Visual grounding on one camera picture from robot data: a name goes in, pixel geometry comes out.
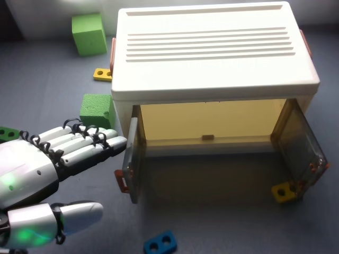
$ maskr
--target green foam block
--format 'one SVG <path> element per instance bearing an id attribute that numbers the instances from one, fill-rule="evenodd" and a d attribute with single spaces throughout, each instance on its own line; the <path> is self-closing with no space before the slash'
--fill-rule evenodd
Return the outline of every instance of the green foam block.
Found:
<path id="1" fill-rule="evenodd" d="M 19 132 L 20 131 L 16 129 L 11 129 L 11 128 L 0 126 L 0 143 L 18 139 L 20 136 Z"/>
<path id="2" fill-rule="evenodd" d="M 72 17 L 72 34 L 80 56 L 107 52 L 106 36 L 100 14 Z"/>
<path id="3" fill-rule="evenodd" d="M 81 105 L 80 119 L 86 125 L 113 129 L 115 109 L 111 95 L 85 94 Z"/>

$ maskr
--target white robotic hand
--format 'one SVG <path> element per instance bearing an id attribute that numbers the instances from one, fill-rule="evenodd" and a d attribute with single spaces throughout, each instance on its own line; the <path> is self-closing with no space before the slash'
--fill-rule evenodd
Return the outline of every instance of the white robotic hand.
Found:
<path id="1" fill-rule="evenodd" d="M 74 120 L 78 123 L 67 125 Z M 25 249 L 54 238 L 62 244 L 65 235 L 101 218 L 101 204 L 37 203 L 69 176 L 121 153 L 127 139 L 115 130 L 85 127 L 79 119 L 30 138 L 25 131 L 20 136 L 0 144 L 0 247 Z"/>

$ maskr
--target box lid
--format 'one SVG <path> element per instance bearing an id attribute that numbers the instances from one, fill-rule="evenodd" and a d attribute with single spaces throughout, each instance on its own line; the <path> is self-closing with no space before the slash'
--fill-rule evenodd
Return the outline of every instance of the box lid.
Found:
<path id="1" fill-rule="evenodd" d="M 121 9 L 117 101 L 211 101 L 317 92 L 287 2 Z"/>

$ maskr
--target blue block with holes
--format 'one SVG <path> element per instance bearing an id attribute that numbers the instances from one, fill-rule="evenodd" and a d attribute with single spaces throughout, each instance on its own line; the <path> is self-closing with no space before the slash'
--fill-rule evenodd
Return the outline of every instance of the blue block with holes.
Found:
<path id="1" fill-rule="evenodd" d="M 170 254 L 176 251 L 176 248 L 176 241 L 171 231 L 166 231 L 144 243 L 145 254 Z"/>

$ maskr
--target textured green block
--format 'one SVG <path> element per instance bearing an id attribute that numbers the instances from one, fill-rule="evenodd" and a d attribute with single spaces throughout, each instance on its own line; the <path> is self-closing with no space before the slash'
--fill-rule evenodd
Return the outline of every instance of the textured green block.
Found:
<path id="1" fill-rule="evenodd" d="M 98 55 L 107 52 L 101 14 L 72 17 L 72 33 L 80 56 Z"/>
<path id="2" fill-rule="evenodd" d="M 113 129 L 115 109 L 111 95 L 85 94 L 81 105 L 80 119 L 86 125 Z"/>
<path id="3" fill-rule="evenodd" d="M 0 143 L 15 140 L 19 138 L 19 132 L 16 129 L 6 128 L 0 126 Z"/>

